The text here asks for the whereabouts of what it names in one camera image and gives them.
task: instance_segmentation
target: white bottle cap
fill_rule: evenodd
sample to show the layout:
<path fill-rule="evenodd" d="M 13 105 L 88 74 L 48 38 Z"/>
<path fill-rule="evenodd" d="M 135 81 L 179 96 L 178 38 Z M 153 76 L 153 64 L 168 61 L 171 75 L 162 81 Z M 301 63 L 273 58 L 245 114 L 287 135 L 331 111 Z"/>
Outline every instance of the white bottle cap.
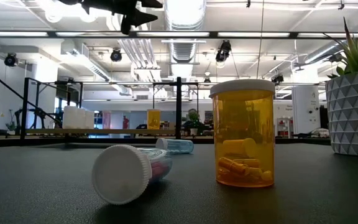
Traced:
<path fill-rule="evenodd" d="M 157 149 L 168 149 L 168 142 L 164 138 L 157 139 L 157 142 L 155 143 L 155 147 Z"/>
<path fill-rule="evenodd" d="M 96 158 L 92 183 L 99 196 L 115 205 L 139 197 L 149 184 L 152 167 L 147 155 L 127 145 L 111 146 Z"/>

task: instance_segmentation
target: yellow container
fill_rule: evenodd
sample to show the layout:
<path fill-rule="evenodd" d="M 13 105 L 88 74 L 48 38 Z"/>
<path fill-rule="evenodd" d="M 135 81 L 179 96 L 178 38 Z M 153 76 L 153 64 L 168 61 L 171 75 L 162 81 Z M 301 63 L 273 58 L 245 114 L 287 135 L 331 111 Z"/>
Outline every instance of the yellow container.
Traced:
<path fill-rule="evenodd" d="M 274 92 L 275 85 L 266 80 L 233 80 L 211 88 L 218 182 L 274 184 Z"/>
<path fill-rule="evenodd" d="M 160 116 L 160 110 L 147 110 L 147 129 L 160 129 Z"/>

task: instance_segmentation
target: white planter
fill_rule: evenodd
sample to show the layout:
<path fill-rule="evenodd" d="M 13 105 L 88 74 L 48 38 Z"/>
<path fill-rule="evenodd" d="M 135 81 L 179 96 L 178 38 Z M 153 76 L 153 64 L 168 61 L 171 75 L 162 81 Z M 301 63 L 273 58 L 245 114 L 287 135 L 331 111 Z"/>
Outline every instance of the white planter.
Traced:
<path fill-rule="evenodd" d="M 190 128 L 190 135 L 196 136 L 198 132 L 198 128 Z"/>
<path fill-rule="evenodd" d="M 358 156 L 358 72 L 328 81 L 326 95 L 334 152 Z"/>

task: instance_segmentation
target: dark table surface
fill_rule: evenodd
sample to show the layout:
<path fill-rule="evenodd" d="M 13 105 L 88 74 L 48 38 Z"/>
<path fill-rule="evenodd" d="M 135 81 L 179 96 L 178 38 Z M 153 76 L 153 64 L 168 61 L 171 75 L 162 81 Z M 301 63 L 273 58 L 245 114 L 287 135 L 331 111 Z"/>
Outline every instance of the dark table surface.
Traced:
<path fill-rule="evenodd" d="M 215 181 L 213 145 L 173 157 L 165 180 L 108 205 L 91 185 L 100 149 L 0 148 L 0 223 L 357 223 L 358 157 L 278 144 L 275 185 Z"/>

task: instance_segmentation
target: succulent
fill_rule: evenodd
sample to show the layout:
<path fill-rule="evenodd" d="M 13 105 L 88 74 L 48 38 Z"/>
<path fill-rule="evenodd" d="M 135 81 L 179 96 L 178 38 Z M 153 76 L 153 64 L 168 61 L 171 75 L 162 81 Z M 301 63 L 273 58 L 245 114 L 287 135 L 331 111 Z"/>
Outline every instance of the succulent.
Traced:
<path fill-rule="evenodd" d="M 341 59 L 341 62 L 346 65 L 345 69 L 341 67 L 336 68 L 338 75 L 346 75 L 350 73 L 358 72 L 358 38 L 352 37 L 349 29 L 347 28 L 346 20 L 344 20 L 345 32 L 346 32 L 346 42 L 341 42 L 330 37 L 327 34 L 324 34 L 326 37 L 329 37 L 335 41 L 344 51 L 345 57 L 341 54 L 336 55 Z M 337 75 L 328 75 L 329 78 L 335 78 Z"/>

